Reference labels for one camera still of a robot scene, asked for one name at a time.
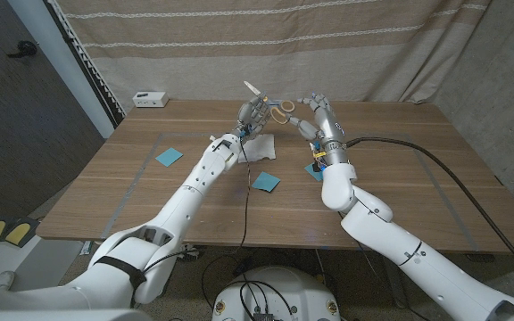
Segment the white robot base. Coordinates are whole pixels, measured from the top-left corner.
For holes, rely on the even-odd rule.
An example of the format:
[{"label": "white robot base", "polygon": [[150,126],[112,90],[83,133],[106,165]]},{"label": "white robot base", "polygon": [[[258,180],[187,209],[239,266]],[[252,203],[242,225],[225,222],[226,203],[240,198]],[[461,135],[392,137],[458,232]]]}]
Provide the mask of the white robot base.
[{"label": "white robot base", "polygon": [[[288,307],[281,296],[267,284],[282,294]],[[211,320],[250,320],[241,298],[255,320],[340,320],[332,292],[314,277],[291,267],[257,267],[245,272],[245,278],[240,275],[216,298]]]}]

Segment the scissor blade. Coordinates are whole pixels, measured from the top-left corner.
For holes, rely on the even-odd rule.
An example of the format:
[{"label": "scissor blade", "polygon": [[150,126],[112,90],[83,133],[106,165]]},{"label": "scissor blade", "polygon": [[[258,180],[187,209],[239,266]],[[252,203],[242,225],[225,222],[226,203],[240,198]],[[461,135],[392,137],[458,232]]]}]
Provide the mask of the scissor blade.
[{"label": "scissor blade", "polygon": [[255,95],[260,95],[261,94],[261,91],[259,91],[259,89],[255,88],[255,86],[251,85],[247,81],[244,81],[244,83],[247,86],[247,88],[249,88]]}]

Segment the white box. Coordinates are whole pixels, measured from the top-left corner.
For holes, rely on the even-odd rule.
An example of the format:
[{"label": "white box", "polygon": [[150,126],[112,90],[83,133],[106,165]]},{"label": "white box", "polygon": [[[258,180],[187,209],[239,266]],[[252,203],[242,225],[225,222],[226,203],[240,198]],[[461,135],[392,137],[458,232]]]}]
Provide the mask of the white box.
[{"label": "white box", "polygon": [[168,102],[166,92],[137,92],[132,97],[136,107],[163,107]]}]

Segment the white paper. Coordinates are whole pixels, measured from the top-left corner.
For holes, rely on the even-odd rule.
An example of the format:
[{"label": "white paper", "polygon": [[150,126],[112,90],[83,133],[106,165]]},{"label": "white paper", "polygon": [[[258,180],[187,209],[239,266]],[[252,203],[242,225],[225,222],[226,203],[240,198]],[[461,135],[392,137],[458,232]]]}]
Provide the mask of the white paper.
[{"label": "white paper", "polygon": [[[258,135],[243,145],[249,161],[258,161],[264,158],[275,160],[275,139],[273,134]],[[238,162],[247,162],[243,152],[239,154]]]}]

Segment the wooden table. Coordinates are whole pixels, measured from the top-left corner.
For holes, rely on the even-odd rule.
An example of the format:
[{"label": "wooden table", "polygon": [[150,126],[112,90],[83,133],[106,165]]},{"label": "wooden table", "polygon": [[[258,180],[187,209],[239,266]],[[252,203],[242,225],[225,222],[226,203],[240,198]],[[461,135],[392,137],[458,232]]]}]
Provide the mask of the wooden table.
[{"label": "wooden table", "polygon": [[[234,125],[242,102],[172,101],[132,110],[37,229],[47,239],[101,240],[153,218],[199,161]],[[385,136],[420,144],[460,177],[514,243],[514,199],[433,104],[333,103],[347,138]],[[295,115],[312,122],[308,107]],[[246,246],[354,249],[338,215],[320,199],[322,184],[304,167],[307,142],[290,125],[270,121],[275,160],[251,163],[252,182],[266,171],[281,182],[252,189]],[[155,157],[173,147],[184,156],[168,168]],[[362,143],[348,150],[357,185],[385,201],[394,221],[439,251],[507,252],[458,186],[410,148]],[[208,193],[185,242],[238,245],[244,232],[246,167],[224,173]]]}]

